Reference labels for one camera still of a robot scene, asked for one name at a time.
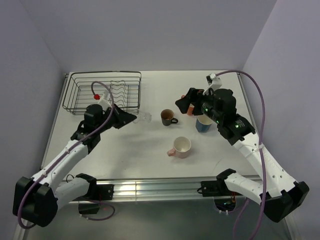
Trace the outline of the dark wire dish rack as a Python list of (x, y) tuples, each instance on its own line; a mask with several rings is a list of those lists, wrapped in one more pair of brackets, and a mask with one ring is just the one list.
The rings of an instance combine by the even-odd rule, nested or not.
[(97, 104), (110, 93), (122, 110), (136, 114), (141, 104), (142, 73), (140, 71), (87, 71), (71, 72), (64, 89), (62, 107), (73, 115), (81, 115), (87, 106)]

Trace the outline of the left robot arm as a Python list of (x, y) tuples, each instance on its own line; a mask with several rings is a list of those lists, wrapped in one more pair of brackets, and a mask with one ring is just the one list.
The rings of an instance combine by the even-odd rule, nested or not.
[(46, 227), (58, 210), (78, 198), (97, 203), (99, 188), (95, 177), (80, 173), (66, 184), (61, 182), (93, 151), (101, 140), (101, 133), (110, 128), (120, 129), (136, 118), (115, 104), (107, 109), (99, 104), (89, 105), (63, 151), (32, 177), (21, 177), (17, 181), (12, 213), (19, 226), (25, 230), (36, 225)]

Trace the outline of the clear glass cup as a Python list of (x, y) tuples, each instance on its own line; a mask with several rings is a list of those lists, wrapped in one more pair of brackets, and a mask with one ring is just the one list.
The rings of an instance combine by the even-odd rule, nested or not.
[(140, 109), (138, 109), (134, 115), (136, 116), (136, 119), (133, 121), (133, 123), (135, 124), (139, 122), (150, 123), (152, 121), (152, 115), (149, 112), (141, 111)]

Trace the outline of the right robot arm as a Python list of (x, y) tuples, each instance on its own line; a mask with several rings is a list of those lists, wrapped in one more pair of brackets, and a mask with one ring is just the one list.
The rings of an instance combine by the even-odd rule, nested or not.
[(182, 114), (193, 105), (193, 115), (205, 115), (213, 120), (220, 135), (248, 160), (262, 179), (259, 184), (229, 168), (216, 177), (216, 189), (220, 194), (236, 192), (245, 196), (263, 207), (264, 214), (275, 223), (303, 203), (309, 186), (289, 175), (259, 142), (254, 127), (237, 113), (232, 90), (222, 88), (206, 94), (203, 89), (191, 87), (184, 97), (175, 101), (175, 105)]

